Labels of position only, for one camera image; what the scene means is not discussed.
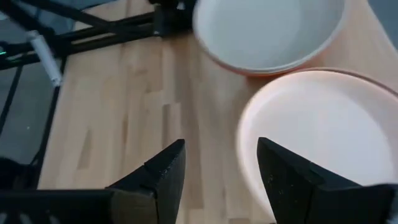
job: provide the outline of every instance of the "gray floor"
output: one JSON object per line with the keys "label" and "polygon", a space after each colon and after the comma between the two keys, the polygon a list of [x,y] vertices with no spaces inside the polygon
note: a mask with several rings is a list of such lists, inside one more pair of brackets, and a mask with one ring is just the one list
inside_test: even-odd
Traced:
{"label": "gray floor", "polygon": [[[75,7],[85,8],[109,0],[57,0]],[[369,0],[395,47],[398,46],[398,1]],[[28,8],[34,14],[34,8]],[[40,20],[58,33],[72,28],[72,21],[43,12]],[[0,21],[0,40],[23,42],[24,33],[9,20]],[[15,69],[0,71],[0,108],[3,107]],[[0,136],[0,156],[27,164],[39,150],[53,88],[41,64],[23,68],[21,80],[12,102],[4,131]]]}

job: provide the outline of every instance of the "white bowl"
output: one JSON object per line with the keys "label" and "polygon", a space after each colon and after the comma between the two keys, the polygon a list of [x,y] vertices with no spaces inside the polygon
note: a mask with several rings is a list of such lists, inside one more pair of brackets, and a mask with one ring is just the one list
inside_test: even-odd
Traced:
{"label": "white bowl", "polygon": [[193,28],[212,58],[244,73],[276,73],[310,60],[341,29],[345,0],[198,0]]}
{"label": "white bowl", "polygon": [[241,172],[275,221],[257,162],[266,137],[361,185],[398,182],[398,96],[353,73],[297,72],[260,89],[239,121]]}

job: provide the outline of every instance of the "wooden surface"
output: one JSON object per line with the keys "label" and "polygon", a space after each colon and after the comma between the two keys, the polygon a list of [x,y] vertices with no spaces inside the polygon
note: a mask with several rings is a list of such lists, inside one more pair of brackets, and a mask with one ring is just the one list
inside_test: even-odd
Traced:
{"label": "wooden surface", "polygon": [[[356,70],[398,90],[395,49],[367,2],[351,2],[342,33],[309,66]],[[118,0],[90,12],[115,20],[150,10],[145,0]],[[185,138],[177,223],[268,223],[239,173],[234,132],[243,106],[271,79],[220,68],[191,35],[74,55],[65,75],[41,189],[105,187]]]}

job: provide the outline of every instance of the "black metal frame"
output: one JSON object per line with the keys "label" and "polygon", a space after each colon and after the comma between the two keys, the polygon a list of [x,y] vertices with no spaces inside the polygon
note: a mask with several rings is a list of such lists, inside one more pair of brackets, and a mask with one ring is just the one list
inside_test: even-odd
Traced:
{"label": "black metal frame", "polygon": [[[147,37],[168,37],[184,33],[192,28],[193,7],[196,0],[148,0],[154,5],[154,12],[128,17],[118,21],[106,21],[98,17],[81,12],[78,9],[65,6],[50,0],[20,0],[21,2],[37,7],[38,11],[46,10],[68,17],[76,21],[91,25],[90,28],[57,35],[55,31],[39,22],[39,17],[32,17],[13,0],[1,0],[0,11],[11,20],[19,24],[26,31],[36,30],[48,43],[53,56],[62,60],[61,72],[69,55],[99,49],[114,44],[121,44]],[[0,42],[0,47],[7,52],[0,55],[0,70],[18,67],[16,76],[12,82],[6,104],[0,115],[0,134],[6,122],[9,108],[19,82],[24,65],[40,62],[30,43],[8,44]],[[60,87],[55,87],[49,115],[45,124],[44,135],[40,149],[30,163],[38,170],[33,185],[29,188],[37,188],[40,171],[43,164],[50,128],[57,105]]]}

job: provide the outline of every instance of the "bowl rim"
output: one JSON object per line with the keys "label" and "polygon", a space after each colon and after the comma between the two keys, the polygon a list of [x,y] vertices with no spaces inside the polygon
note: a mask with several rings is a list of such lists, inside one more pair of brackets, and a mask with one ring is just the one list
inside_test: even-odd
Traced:
{"label": "bowl rim", "polygon": [[[352,70],[345,70],[345,69],[340,69],[340,68],[332,68],[332,67],[313,67],[313,68],[306,68],[306,69],[302,69],[302,70],[298,70],[292,73],[288,73],[285,75],[282,75],[281,77],[276,78],[275,80],[278,80],[280,78],[284,78],[286,76],[289,75],[294,75],[296,73],[302,73],[302,72],[334,72],[334,73],[339,73],[342,75],[347,75],[350,77],[354,77],[354,78],[358,78],[360,80],[366,81],[368,82],[370,85],[376,86],[377,88],[380,88],[381,90],[386,91],[388,94],[392,95],[393,97],[396,98],[397,102],[398,102],[398,92],[396,92],[395,90],[393,90],[392,88],[386,86],[385,84],[382,84],[379,81],[376,81],[375,79],[372,78],[368,78],[367,76],[363,75],[362,73],[359,72],[354,72]],[[235,153],[236,153],[236,158],[238,160],[238,166],[239,166],[239,171],[241,173],[241,175],[243,176],[244,182],[247,186],[247,188],[249,189],[251,195],[255,198],[255,201],[260,205],[260,207],[263,209],[263,211],[265,211],[265,213],[269,216],[273,218],[273,221],[275,221],[275,217],[274,214],[272,212],[272,208],[269,202],[265,202],[263,200],[261,200],[259,198],[259,192],[257,187],[255,187],[252,183],[253,183],[253,179],[249,177],[248,175],[248,169],[245,166],[245,163],[243,162],[242,159],[240,159],[243,156],[243,151],[240,148],[240,136],[242,136],[242,126],[243,126],[243,118],[244,115],[248,112],[249,107],[251,107],[253,101],[255,98],[257,98],[261,92],[267,88],[267,85],[264,85],[263,87],[261,87],[251,98],[250,100],[246,103],[243,112],[241,113],[241,116],[239,117],[239,121],[238,121],[238,125],[236,128],[236,132],[235,132]]]}
{"label": "bowl rim", "polygon": [[205,44],[205,41],[203,41],[202,38],[199,36],[199,31],[198,31],[198,23],[199,23],[199,12],[198,9],[200,8],[200,4],[203,4],[204,0],[198,0],[194,9],[193,9],[193,22],[192,22],[192,27],[193,27],[193,34],[196,38],[196,40],[199,42],[200,47],[202,50],[204,50],[211,58],[217,60],[219,63],[222,63],[224,66],[232,69],[232,70],[237,70],[237,71],[242,71],[244,73],[254,73],[254,74],[273,74],[273,73],[280,73],[284,71],[291,70],[295,67],[299,67],[300,65],[304,64],[305,62],[313,59],[315,56],[317,56],[319,53],[324,51],[337,37],[337,35],[340,33],[342,30],[345,21],[348,18],[348,12],[351,9],[351,4],[350,1],[343,0],[343,12],[341,14],[341,17],[339,19],[339,22],[337,23],[337,26],[333,29],[332,33],[329,35],[329,37],[321,44],[319,45],[318,48],[316,48],[314,51],[312,51],[310,54],[306,55],[303,58],[297,59],[293,62],[286,63],[285,65],[279,65],[275,67],[268,67],[268,68],[247,68],[247,67],[237,67],[235,65],[231,65],[228,62],[225,62],[225,60],[221,59],[219,56],[214,54],[210,48]]}

